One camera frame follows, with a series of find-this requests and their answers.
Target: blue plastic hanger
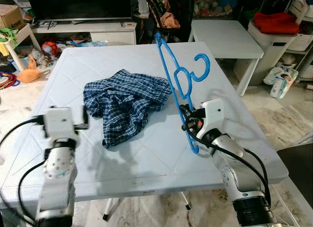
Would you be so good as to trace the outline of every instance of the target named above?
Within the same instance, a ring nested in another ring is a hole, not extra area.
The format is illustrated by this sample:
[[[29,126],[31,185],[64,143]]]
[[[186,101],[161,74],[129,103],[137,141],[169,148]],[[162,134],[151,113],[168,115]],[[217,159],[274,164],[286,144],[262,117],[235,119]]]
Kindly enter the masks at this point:
[[[182,99],[187,99],[188,100],[188,104],[189,104],[189,109],[191,111],[193,111],[193,105],[192,105],[192,101],[191,101],[191,97],[190,97],[190,94],[191,94],[191,91],[192,91],[192,80],[196,81],[196,82],[200,82],[202,81],[203,79],[205,79],[208,75],[209,75],[209,72],[210,72],[210,60],[208,58],[208,56],[204,53],[199,53],[195,56],[194,60],[197,61],[198,59],[202,58],[205,62],[205,72],[202,76],[200,77],[197,77],[194,72],[189,72],[185,67],[181,67],[179,64],[178,64],[178,61],[176,59],[176,57],[174,56],[172,50],[170,49],[170,47],[167,45],[166,41],[162,38],[161,34],[158,32],[156,34],[156,44],[157,44],[157,48],[158,48],[158,51],[160,53],[160,56],[161,56],[161,60],[162,60],[162,63],[163,63],[163,67],[164,67],[164,70],[165,70],[165,73],[166,73],[166,77],[168,79],[168,82],[169,82],[169,85],[171,87],[171,90],[172,90],[172,93],[173,93],[173,96],[174,96],[174,100],[175,100],[175,104],[176,104],[176,107],[178,109],[178,112],[179,112],[179,115],[180,115],[180,118],[181,118],[181,122],[183,123],[183,125],[185,124],[185,119],[184,119],[184,116],[182,114],[182,112],[180,111],[179,109],[179,102],[178,102],[178,98],[177,98],[177,95],[175,93],[175,88],[173,86],[173,83],[172,83],[172,80],[171,80],[171,77],[170,77],[170,74],[168,72],[168,69],[167,69],[167,66],[166,66],[166,63],[165,63],[165,60],[164,60],[164,56],[163,56],[163,53],[162,53],[162,49],[161,49],[161,46],[164,45],[164,47],[166,48],[166,50],[168,51],[169,55],[172,57],[173,59],[173,62],[176,66],[176,70],[174,72],[174,79],[175,79],[175,82],[176,82],[176,85],[177,85],[177,88],[178,88],[178,91],[179,91],[179,94],[180,94],[180,97]],[[178,73],[182,71],[186,77],[187,77],[187,80],[188,80],[188,91],[187,93],[183,93],[182,92],[182,89],[181,89],[181,86],[180,86],[180,83],[179,83],[179,80],[178,80]],[[186,136],[187,136],[187,139],[189,141],[189,145],[191,147],[191,150],[197,154],[199,153],[199,146],[198,145],[194,145],[193,142],[195,141],[194,139],[192,139],[189,134],[186,132]]]

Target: television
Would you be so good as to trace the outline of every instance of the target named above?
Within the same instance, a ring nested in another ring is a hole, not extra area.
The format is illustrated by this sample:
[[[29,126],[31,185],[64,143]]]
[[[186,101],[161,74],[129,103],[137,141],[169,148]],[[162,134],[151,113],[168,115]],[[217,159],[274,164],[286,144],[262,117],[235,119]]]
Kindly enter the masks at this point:
[[[37,20],[83,21],[131,18],[131,0],[29,0]]]

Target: table surface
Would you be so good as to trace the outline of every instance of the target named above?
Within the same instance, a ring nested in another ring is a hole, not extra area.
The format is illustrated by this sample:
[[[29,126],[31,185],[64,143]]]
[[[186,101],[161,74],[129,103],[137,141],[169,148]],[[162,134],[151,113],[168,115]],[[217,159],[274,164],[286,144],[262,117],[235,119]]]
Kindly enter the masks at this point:
[[[196,42],[205,42],[215,58],[257,59],[263,50],[238,21],[193,20]]]
[[[193,70],[197,76],[204,72],[204,62],[195,62],[193,58],[198,53],[209,56],[209,76],[193,84],[195,106],[207,99],[222,99],[226,119],[221,130],[264,161],[271,183],[285,178],[288,175],[285,165],[269,145],[205,43],[170,44],[170,47],[180,65]],[[171,58],[165,55],[165,60],[172,74],[174,65]],[[44,114],[52,105],[71,107],[74,122],[82,122],[84,85],[111,77],[122,68],[131,73],[165,77],[156,45],[67,48],[31,114]],[[180,81],[184,89],[187,80],[183,77]],[[110,151],[102,146],[101,118],[91,118],[89,129],[80,131],[80,136],[81,144],[75,154],[78,168],[75,180],[77,201],[223,186],[209,151],[201,150],[196,155],[189,148],[172,95],[162,111],[149,114],[149,122],[141,133]],[[24,126],[17,136],[10,156],[0,167],[0,185],[12,205],[17,203],[17,186],[21,176],[43,160],[46,144],[40,126]],[[248,156],[246,159],[261,170],[253,158]],[[42,168],[26,177],[22,196],[27,205],[37,203],[42,185]]]

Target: cardboard box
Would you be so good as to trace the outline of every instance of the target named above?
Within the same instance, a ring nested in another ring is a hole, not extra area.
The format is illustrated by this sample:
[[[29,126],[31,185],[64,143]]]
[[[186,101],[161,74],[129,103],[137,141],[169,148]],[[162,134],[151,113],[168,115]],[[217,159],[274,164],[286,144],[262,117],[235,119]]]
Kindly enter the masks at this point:
[[[17,28],[20,30],[24,26],[24,20],[18,6],[0,4],[0,29]]]

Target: plaid shirt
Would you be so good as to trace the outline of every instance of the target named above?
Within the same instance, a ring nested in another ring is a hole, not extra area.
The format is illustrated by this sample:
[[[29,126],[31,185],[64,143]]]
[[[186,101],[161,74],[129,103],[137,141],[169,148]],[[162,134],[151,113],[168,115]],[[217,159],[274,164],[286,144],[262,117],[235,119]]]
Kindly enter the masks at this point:
[[[160,111],[170,93],[166,79],[122,69],[87,83],[84,104],[92,117],[103,117],[102,144],[109,148],[139,133],[148,122],[148,110]]]

